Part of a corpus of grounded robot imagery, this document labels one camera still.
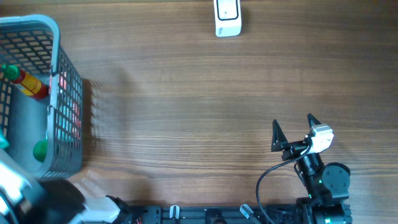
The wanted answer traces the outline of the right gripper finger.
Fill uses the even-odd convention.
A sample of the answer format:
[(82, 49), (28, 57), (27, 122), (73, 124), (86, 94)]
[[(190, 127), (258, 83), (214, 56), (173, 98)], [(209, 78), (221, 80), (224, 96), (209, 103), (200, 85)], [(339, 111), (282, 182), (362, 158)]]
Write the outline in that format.
[(307, 115), (307, 119), (308, 119), (308, 124), (310, 127), (321, 124), (321, 122), (319, 120), (317, 120), (316, 117), (314, 117), (314, 115), (312, 115), (311, 113), (309, 113)]
[(271, 151), (278, 152), (283, 151), (288, 144), (288, 140), (284, 135), (278, 121), (275, 119), (272, 122), (272, 142), (271, 142)]

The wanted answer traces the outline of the green lid jar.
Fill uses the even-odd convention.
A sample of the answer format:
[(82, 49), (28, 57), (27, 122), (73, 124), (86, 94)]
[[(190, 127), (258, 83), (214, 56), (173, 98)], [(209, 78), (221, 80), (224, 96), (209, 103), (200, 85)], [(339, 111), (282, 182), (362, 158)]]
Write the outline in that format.
[(43, 139), (36, 143), (33, 149), (34, 158), (39, 162), (44, 162), (47, 155), (47, 140)]

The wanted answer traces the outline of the red sriracha sauce bottle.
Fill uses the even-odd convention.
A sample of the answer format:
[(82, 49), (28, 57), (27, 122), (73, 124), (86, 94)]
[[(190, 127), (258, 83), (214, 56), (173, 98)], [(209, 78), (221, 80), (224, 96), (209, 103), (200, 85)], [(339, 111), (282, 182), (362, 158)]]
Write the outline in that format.
[(48, 97), (49, 89), (45, 83), (15, 65), (1, 66), (4, 76), (11, 81), (23, 94), (35, 100)]

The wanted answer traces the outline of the green 3M gloves package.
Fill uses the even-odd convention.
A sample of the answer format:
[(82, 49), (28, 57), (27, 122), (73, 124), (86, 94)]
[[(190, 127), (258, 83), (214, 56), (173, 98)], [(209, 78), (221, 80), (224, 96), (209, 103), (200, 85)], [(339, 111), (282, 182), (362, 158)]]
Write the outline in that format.
[(6, 133), (3, 129), (0, 131), (0, 148), (7, 149), (10, 146), (9, 141), (6, 138)]

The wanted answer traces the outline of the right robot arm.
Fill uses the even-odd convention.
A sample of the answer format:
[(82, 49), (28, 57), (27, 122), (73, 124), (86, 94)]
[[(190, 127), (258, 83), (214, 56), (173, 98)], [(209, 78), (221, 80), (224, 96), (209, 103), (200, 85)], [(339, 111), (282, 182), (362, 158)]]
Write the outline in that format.
[(294, 161), (294, 169), (306, 188), (307, 197), (293, 204), (267, 205), (267, 223), (349, 224), (350, 169), (339, 162), (324, 164), (320, 153), (328, 149), (334, 138), (332, 128), (307, 115), (309, 133), (301, 141), (290, 142), (277, 120), (272, 122), (272, 152), (282, 152), (284, 162)]

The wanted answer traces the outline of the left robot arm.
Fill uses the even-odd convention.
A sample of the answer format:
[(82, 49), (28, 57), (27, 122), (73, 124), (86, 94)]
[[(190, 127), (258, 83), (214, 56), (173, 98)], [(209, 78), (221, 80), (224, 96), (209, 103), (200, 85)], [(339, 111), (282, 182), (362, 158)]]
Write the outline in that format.
[(65, 179), (37, 180), (1, 150), (1, 223), (130, 221), (114, 198), (86, 198)]

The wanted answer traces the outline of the white barcode scanner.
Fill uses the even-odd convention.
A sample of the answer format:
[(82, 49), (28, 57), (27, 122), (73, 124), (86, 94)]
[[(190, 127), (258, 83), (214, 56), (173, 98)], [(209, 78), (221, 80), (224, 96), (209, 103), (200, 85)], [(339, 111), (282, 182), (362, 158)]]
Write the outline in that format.
[(241, 1), (214, 0), (215, 34), (217, 37), (233, 37), (241, 33)]

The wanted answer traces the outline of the grey plastic shopping basket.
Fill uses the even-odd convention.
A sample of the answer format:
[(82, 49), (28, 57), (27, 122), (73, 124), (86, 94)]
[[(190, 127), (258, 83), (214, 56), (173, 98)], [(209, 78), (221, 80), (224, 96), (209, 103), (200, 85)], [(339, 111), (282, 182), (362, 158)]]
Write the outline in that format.
[[(1, 18), (1, 64), (15, 65), (45, 83), (48, 97), (35, 100), (1, 76), (4, 149), (38, 178), (68, 178), (82, 167), (83, 82), (60, 44), (60, 29), (40, 14)], [(33, 149), (47, 140), (44, 162)]]

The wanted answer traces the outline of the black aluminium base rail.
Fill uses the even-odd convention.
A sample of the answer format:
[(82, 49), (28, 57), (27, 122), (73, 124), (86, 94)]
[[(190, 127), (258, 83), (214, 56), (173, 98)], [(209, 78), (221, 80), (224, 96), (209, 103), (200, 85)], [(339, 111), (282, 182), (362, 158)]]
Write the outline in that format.
[(260, 208), (243, 204), (240, 207), (132, 207), (132, 224), (352, 224), (349, 205), (304, 207), (297, 204), (271, 204)]

